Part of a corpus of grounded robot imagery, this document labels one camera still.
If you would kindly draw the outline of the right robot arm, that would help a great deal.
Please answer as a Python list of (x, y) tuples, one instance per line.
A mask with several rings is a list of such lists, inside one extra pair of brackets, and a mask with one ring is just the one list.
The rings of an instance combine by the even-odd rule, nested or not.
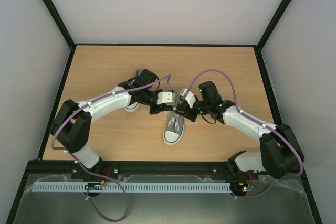
[(200, 100), (187, 88), (180, 91), (177, 114), (192, 122), (198, 116), (209, 115), (215, 122), (231, 126), (259, 144), (259, 151), (240, 151), (228, 160), (232, 176), (239, 178), (249, 171), (265, 172), (275, 179), (302, 174), (304, 157), (290, 126), (267, 123), (241, 110), (235, 102), (223, 100), (211, 81), (198, 87)]

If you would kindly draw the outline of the grey sneaker sideways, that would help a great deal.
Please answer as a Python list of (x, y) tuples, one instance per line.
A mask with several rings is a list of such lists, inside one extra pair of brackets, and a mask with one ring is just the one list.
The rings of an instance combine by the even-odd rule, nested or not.
[(182, 139), (185, 129), (185, 118), (174, 111), (165, 111), (164, 116), (167, 124), (163, 130), (163, 141), (166, 145), (172, 146)]

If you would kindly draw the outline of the right circuit board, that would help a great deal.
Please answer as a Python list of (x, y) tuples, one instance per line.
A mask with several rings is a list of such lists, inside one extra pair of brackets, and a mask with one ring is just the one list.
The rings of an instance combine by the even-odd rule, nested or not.
[(245, 182), (233, 182), (230, 184), (231, 191), (243, 191), (247, 192), (250, 190), (254, 190), (255, 182), (252, 180), (248, 180)]

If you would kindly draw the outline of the black aluminium frame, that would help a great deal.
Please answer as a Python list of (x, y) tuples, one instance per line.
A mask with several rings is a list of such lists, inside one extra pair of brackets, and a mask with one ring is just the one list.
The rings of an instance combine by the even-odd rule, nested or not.
[[(280, 123), (282, 121), (282, 118), (279, 112), (279, 107), (276, 104), (275, 92), (271, 88), (270, 77), (269, 74), (267, 73), (266, 65), (263, 60), (261, 50), (265, 46), (267, 40), (269, 39), (272, 32), (276, 28), (278, 22), (280, 21), (282, 15), (284, 14), (286, 8), (288, 7), (291, 1), (292, 0), (281, 0), (277, 10), (275, 11), (260, 41), (258, 42), (258, 44), (252, 46), (258, 62), (258, 67), (266, 91), (268, 103), (271, 109), (271, 114), (273, 119), (277, 123)], [(65, 65), (64, 72), (62, 74), (62, 79), (60, 81), (60, 85), (57, 90), (57, 94), (47, 123), (47, 126), (50, 126), (56, 114), (56, 108), (59, 104), (61, 94), (64, 90), (65, 82), (70, 70), (70, 66), (73, 60), (73, 56), (75, 54), (77, 44), (74, 43), (73, 39), (71, 38), (71, 35), (68, 32), (63, 20), (61, 19), (53, 1), (43, 0), (43, 2), (70, 48), (70, 53)], [(44, 136), (41, 141), (37, 158), (28, 161), (24, 175), (19, 184), (13, 205), (9, 212), (6, 221), (7, 223), (14, 223), (15, 217), (19, 209), (19, 204), (24, 193), (24, 187), (27, 184), (28, 175), (34, 173), (58, 175), (58, 174), (69, 174), (71, 172), (70, 170), (72, 166), (71, 161), (44, 161), (42, 159), (43, 153), (46, 149), (46, 145), (47, 145), (47, 137)], [(138, 174), (140, 174), (144, 172), (146, 168), (148, 168), (151, 172), (153, 172), (156, 175), (210, 175), (212, 173), (213, 167), (223, 167), (225, 165), (224, 162), (134, 162), (134, 161), (127, 161), (127, 162), (117, 161), (116, 164), (119, 166), (120, 174), (128, 174), (128, 175), (131, 175), (133, 172), (137, 172)], [(321, 217), (318, 212), (307, 175), (306, 174), (301, 175), (301, 179), (303, 181), (303, 188), (308, 195), (308, 203), (312, 211), (313, 219), (316, 223), (321, 223), (322, 222)]]

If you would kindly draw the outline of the left circuit board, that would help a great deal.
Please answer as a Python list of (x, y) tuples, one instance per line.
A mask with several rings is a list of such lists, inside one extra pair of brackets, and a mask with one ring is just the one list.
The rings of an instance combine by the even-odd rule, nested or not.
[(100, 181), (100, 182), (87, 182), (83, 186), (83, 190), (104, 190), (105, 187), (108, 186), (107, 181)]

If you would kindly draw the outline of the circuit board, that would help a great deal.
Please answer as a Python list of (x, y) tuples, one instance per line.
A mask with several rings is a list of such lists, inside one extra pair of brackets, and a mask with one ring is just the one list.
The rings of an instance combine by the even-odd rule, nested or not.
[(83, 186), (83, 190), (104, 190), (105, 187), (108, 186), (107, 181), (100, 181), (100, 182), (87, 182)]
[(233, 182), (230, 184), (231, 191), (243, 191), (247, 192), (250, 190), (254, 190), (255, 182), (252, 180), (248, 180), (245, 182)]

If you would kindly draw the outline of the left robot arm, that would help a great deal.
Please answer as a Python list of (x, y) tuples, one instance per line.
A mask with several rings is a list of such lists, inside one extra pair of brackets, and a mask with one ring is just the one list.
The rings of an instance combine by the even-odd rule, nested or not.
[(167, 75), (160, 79), (150, 70), (143, 69), (137, 76), (96, 98), (82, 102), (65, 101), (51, 124), (51, 148), (57, 150), (55, 142), (58, 141), (60, 150), (69, 153), (85, 168), (94, 168), (101, 158), (88, 143), (91, 125), (111, 112), (135, 104), (149, 106), (150, 114), (171, 111), (175, 102), (173, 90), (151, 89), (163, 81), (169, 82), (170, 78)]

